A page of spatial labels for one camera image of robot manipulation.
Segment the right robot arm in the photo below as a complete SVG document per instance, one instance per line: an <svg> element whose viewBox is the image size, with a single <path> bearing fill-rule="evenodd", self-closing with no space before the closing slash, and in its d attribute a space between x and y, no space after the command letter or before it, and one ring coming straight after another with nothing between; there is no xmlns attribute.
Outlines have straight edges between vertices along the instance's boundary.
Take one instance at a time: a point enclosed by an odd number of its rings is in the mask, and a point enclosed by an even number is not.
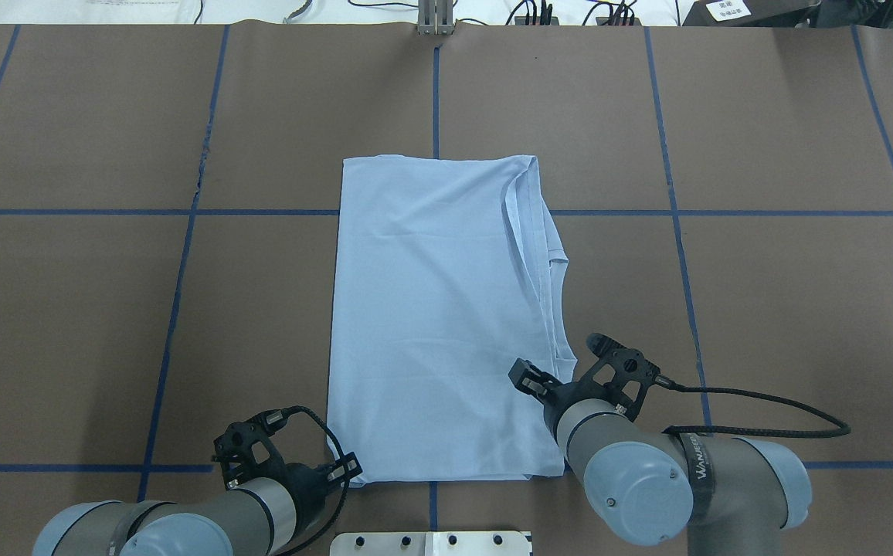
<svg viewBox="0 0 893 556"><path fill-rule="evenodd" d="M562 383L524 359L508 375L541 402L588 503L623 541L655 546L686 534L690 555L779 555L781 533L808 518L813 483L782 444L645 432L594 380Z"/></svg>

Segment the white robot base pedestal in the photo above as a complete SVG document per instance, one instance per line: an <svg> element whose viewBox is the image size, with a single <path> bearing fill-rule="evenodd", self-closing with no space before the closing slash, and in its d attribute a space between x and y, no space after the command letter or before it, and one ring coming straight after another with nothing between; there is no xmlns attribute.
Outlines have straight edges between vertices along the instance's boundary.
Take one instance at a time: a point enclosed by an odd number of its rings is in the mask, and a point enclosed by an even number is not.
<svg viewBox="0 0 893 556"><path fill-rule="evenodd" d="M339 534L330 555L532 555L530 532L395 531Z"/></svg>

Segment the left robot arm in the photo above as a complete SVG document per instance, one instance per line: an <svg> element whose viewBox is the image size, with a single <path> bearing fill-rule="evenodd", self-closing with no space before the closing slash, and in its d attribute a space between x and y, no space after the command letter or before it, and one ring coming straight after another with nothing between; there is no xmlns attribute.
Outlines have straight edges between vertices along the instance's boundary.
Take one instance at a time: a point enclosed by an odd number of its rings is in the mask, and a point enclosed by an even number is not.
<svg viewBox="0 0 893 556"><path fill-rule="evenodd" d="M49 520L36 555L294 555L296 538L319 520L326 497L345 495L361 474L354 453L317 468L283 465L231 479L202 503L119 500L74 504Z"/></svg>

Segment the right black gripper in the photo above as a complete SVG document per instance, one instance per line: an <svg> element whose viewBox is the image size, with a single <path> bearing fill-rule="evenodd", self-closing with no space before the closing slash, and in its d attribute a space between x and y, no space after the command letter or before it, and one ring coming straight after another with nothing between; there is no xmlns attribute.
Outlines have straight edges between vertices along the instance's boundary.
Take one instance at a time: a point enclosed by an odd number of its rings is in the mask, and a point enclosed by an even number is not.
<svg viewBox="0 0 893 556"><path fill-rule="evenodd" d="M594 398L594 382L563 384L552 374L527 359L514 360L508 372L510 383L521 393L540 402L548 402L548 424L559 425L567 409L577 402Z"/></svg>

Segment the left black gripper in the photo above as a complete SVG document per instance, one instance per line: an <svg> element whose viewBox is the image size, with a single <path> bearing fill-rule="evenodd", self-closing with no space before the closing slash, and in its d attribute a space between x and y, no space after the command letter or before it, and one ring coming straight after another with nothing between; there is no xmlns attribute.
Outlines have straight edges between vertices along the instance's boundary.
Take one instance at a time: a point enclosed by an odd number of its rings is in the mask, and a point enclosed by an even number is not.
<svg viewBox="0 0 893 556"><path fill-rule="evenodd" d="M340 456L336 461L310 468L302 463L288 463L287 488L294 501L295 534L302 534L323 513L327 496L336 488L350 486L351 480L362 474L357 456Z"/></svg>

